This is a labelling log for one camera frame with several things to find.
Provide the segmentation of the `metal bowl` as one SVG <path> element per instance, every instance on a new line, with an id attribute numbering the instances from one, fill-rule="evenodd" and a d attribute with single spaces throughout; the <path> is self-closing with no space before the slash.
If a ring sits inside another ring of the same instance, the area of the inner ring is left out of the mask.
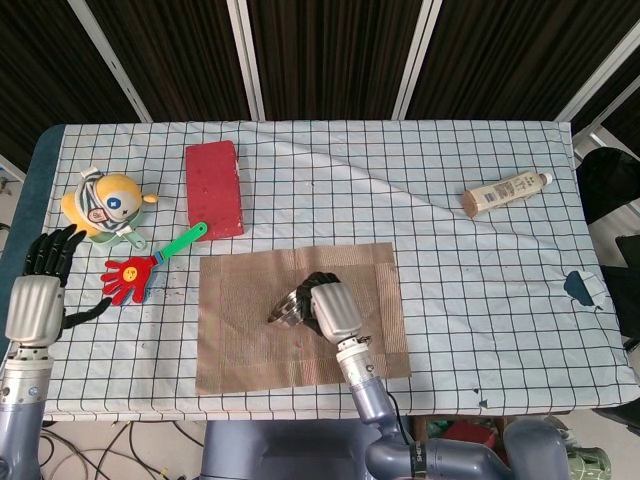
<path id="1" fill-rule="evenodd" d="M 271 310 L 268 323 L 282 327 L 294 327 L 303 322 L 300 302 L 296 291 L 292 291 L 283 297 Z"/>

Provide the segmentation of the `beige tube bottle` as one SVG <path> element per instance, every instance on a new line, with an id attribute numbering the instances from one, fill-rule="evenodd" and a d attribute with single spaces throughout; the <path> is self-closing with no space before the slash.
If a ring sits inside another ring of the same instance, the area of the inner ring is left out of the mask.
<path id="1" fill-rule="evenodd" d="M 525 171 L 497 182 L 466 190 L 461 198 L 469 218 L 538 194 L 554 181 L 551 173 Z"/>

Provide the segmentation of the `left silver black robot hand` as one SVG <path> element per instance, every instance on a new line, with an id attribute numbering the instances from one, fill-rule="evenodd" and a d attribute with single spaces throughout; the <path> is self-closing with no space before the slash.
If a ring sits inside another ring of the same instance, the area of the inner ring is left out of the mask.
<path id="1" fill-rule="evenodd" d="M 75 224 L 41 234 L 27 250 L 23 271 L 14 281 L 5 336 L 23 348 L 45 348 L 62 332 L 98 318 L 112 304 L 102 298 L 86 311 L 68 314 L 65 291 L 78 245 L 86 232 Z"/>

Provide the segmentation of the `grey-blue robot torso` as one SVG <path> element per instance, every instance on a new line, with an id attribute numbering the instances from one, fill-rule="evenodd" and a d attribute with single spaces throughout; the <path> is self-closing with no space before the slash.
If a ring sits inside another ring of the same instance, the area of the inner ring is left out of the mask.
<path id="1" fill-rule="evenodd" d="M 347 420 L 209 421 L 199 480 L 383 480 L 411 476 L 409 446 Z"/>

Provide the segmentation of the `mint green toy pan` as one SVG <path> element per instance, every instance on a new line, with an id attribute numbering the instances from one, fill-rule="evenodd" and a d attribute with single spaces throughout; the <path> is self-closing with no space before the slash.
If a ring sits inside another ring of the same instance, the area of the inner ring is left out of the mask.
<path id="1" fill-rule="evenodd" d="M 120 243 L 126 242 L 134 250 L 142 250 L 147 246 L 147 241 L 135 230 L 135 228 L 141 224 L 143 216 L 144 213 L 142 210 L 139 210 L 132 215 L 128 219 L 130 230 L 121 236 L 110 232 L 100 232 L 98 235 L 90 237 L 89 240 L 98 247 L 103 248 L 112 248 Z"/>

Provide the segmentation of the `red hand clapper toy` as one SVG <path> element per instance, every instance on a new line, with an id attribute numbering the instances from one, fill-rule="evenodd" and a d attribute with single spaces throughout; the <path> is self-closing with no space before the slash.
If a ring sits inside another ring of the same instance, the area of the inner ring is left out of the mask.
<path id="1" fill-rule="evenodd" d="M 116 306 L 122 306 L 127 301 L 142 304 L 151 285 L 154 270 L 166 263 L 171 256 L 199 240 L 207 231 L 207 224 L 199 222 L 152 255 L 133 256 L 126 261 L 107 260 L 107 272 L 101 276 L 103 294 L 110 297 L 112 304 Z"/>

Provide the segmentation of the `yellow plush toy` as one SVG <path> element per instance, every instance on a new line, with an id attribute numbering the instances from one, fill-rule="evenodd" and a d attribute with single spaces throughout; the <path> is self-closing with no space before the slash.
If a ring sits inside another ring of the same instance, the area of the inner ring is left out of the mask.
<path id="1" fill-rule="evenodd" d="M 144 204 L 155 204 L 155 194 L 143 194 L 129 176 L 103 174 L 91 166 L 81 172 L 73 192 L 61 200 L 67 220 L 90 237 L 99 234 L 123 236 L 133 231 L 132 221 Z"/>

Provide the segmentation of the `black chair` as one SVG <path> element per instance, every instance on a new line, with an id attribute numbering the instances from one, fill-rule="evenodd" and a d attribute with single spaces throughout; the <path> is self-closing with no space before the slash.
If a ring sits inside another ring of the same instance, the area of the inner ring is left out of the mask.
<path id="1" fill-rule="evenodd" d="M 640 199 L 640 161 L 620 149 L 601 147 L 589 152 L 576 176 L 588 225 Z"/>

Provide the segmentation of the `white partition post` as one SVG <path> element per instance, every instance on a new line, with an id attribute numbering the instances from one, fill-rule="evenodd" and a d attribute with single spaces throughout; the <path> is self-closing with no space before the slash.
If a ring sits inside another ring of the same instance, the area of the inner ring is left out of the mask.
<path id="1" fill-rule="evenodd" d="M 406 118 L 442 4 L 443 0 L 422 0 L 391 114 L 392 120 Z"/>
<path id="2" fill-rule="evenodd" d="M 556 122 L 571 122 L 589 100 L 640 47 L 640 20 L 624 35 L 607 57 L 555 117 Z"/>
<path id="3" fill-rule="evenodd" d="M 112 48 L 86 0 L 66 0 L 75 17 L 88 35 L 123 94 L 142 123 L 151 123 L 152 116 L 134 87 L 129 75 Z"/>
<path id="4" fill-rule="evenodd" d="M 252 121 L 266 120 L 247 0 L 226 0 Z"/>

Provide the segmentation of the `red brick block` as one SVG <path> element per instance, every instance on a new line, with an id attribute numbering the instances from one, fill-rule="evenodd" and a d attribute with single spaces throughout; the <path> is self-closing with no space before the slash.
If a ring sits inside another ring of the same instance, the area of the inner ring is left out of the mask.
<path id="1" fill-rule="evenodd" d="M 229 141 L 185 149 L 187 216 L 191 226 L 207 226 L 202 241 L 244 234 L 238 156 Z"/>

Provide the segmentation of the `brown woven placemat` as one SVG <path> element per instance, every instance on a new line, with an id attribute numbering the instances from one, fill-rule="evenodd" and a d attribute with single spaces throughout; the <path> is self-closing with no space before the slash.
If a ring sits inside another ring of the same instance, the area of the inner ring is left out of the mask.
<path id="1" fill-rule="evenodd" d="M 276 305 L 314 272 L 335 274 L 352 292 L 376 372 L 384 379 L 409 376 L 391 244 L 303 247 L 201 259 L 197 394 L 343 382 L 334 345 L 304 325 L 269 320 Z"/>

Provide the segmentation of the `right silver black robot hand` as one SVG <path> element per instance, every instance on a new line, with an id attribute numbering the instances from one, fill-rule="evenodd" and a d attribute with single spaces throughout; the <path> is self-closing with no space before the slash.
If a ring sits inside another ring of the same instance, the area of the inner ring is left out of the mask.
<path id="1" fill-rule="evenodd" d="M 350 289 L 334 273 L 313 272 L 295 294 L 302 324 L 331 344 L 359 335 L 363 317 Z"/>

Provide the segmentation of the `green patterned cloth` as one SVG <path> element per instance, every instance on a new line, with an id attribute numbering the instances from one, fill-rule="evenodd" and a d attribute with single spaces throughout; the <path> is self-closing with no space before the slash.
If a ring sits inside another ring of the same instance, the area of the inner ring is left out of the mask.
<path id="1" fill-rule="evenodd" d="M 611 461 L 603 449 L 571 447 L 567 455 L 571 480 L 612 480 Z"/>

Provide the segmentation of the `white checkered tablecloth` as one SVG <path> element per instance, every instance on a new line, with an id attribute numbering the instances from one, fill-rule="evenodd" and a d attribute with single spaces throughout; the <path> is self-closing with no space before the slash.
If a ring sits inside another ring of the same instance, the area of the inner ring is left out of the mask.
<path id="1" fill-rule="evenodd" d="M 388 390 L 406 414 L 532 414 L 640 397 L 610 300 L 584 306 L 570 274 L 600 276 L 566 124 L 536 121 L 171 122 L 56 126 L 39 139 L 0 256 L 0 356 L 11 286 L 62 195 L 89 166 L 159 197 L 152 248 L 188 226 L 184 151 L 229 140 L 245 232 L 200 242 L 156 273 L 141 305 L 112 308 L 52 347 L 48 416 L 61 420 L 351 417 L 344 384 L 200 397 L 199 262 L 313 245 L 391 243 L 410 374 Z M 525 171 L 554 181 L 469 218 L 466 190 Z"/>

